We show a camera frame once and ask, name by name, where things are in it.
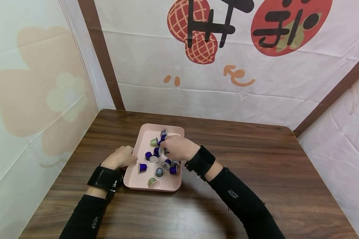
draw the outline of white cloth wall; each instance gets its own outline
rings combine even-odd
[[[0,0],[0,239],[19,237],[96,114],[59,1]]]
[[[262,6],[283,10],[282,1],[254,1],[250,13],[234,9],[231,24],[236,31],[227,36],[208,65],[190,61],[185,43],[169,30],[168,13],[175,2],[95,0],[127,111],[284,125],[294,130],[359,61],[359,1],[332,1],[318,33],[298,50],[277,57],[257,49],[251,29],[253,22],[264,21],[257,14]],[[213,23],[225,22],[226,3],[196,0],[197,6],[199,2],[214,9]],[[288,10],[296,15],[312,6],[310,10],[322,13],[321,5],[320,0],[306,5],[293,0]],[[214,35],[220,43],[221,34]],[[223,75],[229,65],[236,66],[234,71],[245,71],[244,77],[236,79],[240,83],[255,82],[246,87],[232,83],[229,75]]]
[[[299,141],[359,235],[359,81]]]

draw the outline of left hand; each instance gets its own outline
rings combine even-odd
[[[137,156],[132,155],[133,148],[128,146],[121,146],[116,149],[114,153],[109,155],[101,166],[104,168],[116,170],[117,168],[127,167],[137,161]]]

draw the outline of hand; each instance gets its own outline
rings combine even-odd
[[[137,161],[137,156],[132,155],[133,148],[130,146],[121,146],[116,149],[114,153],[109,155],[107,159],[102,162],[101,166],[104,168],[116,170],[131,165]]]
[[[160,147],[163,149],[166,148],[169,151],[166,156],[176,161],[189,161],[200,149],[200,146],[197,144],[177,135],[167,136],[165,141],[161,142]]]

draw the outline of pink tray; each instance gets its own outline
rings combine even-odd
[[[148,181],[150,178],[154,178],[154,172],[157,168],[162,168],[161,163],[167,159],[164,155],[159,157],[159,163],[151,163],[145,161],[145,153],[152,152],[154,147],[150,146],[150,141],[154,138],[160,139],[160,133],[162,130],[167,131],[168,135],[180,135],[184,137],[185,131],[181,127],[167,126],[167,125],[155,125],[146,123],[141,126],[140,133],[137,138],[136,145],[132,155],[137,155],[137,163],[128,166],[125,176],[124,184],[131,189],[149,190],[149,191],[164,191],[175,192],[179,189],[182,179],[182,162],[180,162],[180,169],[178,175],[172,175],[169,170],[164,169],[164,177],[156,179],[159,181],[159,185],[155,188],[148,187]],[[146,172],[138,173],[139,163],[146,164]]]

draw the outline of wooden table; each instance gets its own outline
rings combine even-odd
[[[20,238],[58,238],[94,169],[134,146],[145,123],[184,128],[262,199],[286,238],[358,238],[290,129],[113,110],[98,114]],[[183,169],[175,193],[119,189],[97,238],[247,238],[210,186]]]

